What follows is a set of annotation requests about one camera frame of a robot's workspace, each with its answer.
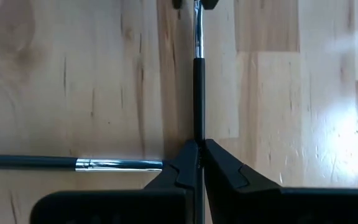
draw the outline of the dark metal pole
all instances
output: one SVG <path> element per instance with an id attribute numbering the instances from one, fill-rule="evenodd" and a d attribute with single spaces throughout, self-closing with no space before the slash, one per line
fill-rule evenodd
<path id="1" fill-rule="evenodd" d="M 162 168 L 162 161 L 0 155 L 0 169 L 66 170 L 76 172 L 139 172 L 161 171 Z"/>
<path id="2" fill-rule="evenodd" d="M 201 155 L 196 175 L 195 223 L 204 224 L 204 168 L 201 163 L 201 158 L 205 140 L 205 59 L 203 6 L 200 0 L 194 1 L 194 38 L 195 58 L 193 60 L 193 122 L 194 137 Z"/>

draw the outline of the wooden floor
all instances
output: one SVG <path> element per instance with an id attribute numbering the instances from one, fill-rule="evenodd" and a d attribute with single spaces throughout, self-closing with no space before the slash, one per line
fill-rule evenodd
<path id="1" fill-rule="evenodd" d="M 185 2 L 0 0 L 0 154 L 175 156 L 193 134 Z M 284 186 L 358 187 L 358 0 L 220 0 L 204 37 L 209 138 Z M 0 170 L 0 223 L 156 175 Z"/>

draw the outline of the wood knot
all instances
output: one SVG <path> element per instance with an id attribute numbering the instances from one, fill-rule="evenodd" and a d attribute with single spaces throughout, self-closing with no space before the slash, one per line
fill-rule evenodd
<path id="1" fill-rule="evenodd" d="M 125 29 L 124 37 L 129 42 L 133 40 L 133 31 L 131 28 Z"/>
<path id="2" fill-rule="evenodd" d="M 0 4 L 0 59 L 28 71 L 39 54 L 31 46 L 35 34 L 30 0 L 2 0 Z"/>

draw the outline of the black handle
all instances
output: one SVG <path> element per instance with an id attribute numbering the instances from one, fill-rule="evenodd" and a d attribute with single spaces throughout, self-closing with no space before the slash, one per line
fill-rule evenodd
<path id="1" fill-rule="evenodd" d="M 46 169 L 75 171 L 77 158 L 48 156 L 0 156 L 0 169 Z"/>
<path id="2" fill-rule="evenodd" d="M 193 61 L 193 122 L 198 144 L 205 140 L 205 59 Z"/>

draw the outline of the chrome pipe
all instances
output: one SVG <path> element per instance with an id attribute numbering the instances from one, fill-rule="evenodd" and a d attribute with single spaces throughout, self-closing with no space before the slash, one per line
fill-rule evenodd
<path id="1" fill-rule="evenodd" d="M 204 58 L 203 5 L 194 1 L 194 58 Z"/>
<path id="2" fill-rule="evenodd" d="M 142 172 L 161 171 L 162 161 L 122 160 L 122 159 L 77 159 L 77 172 Z"/>

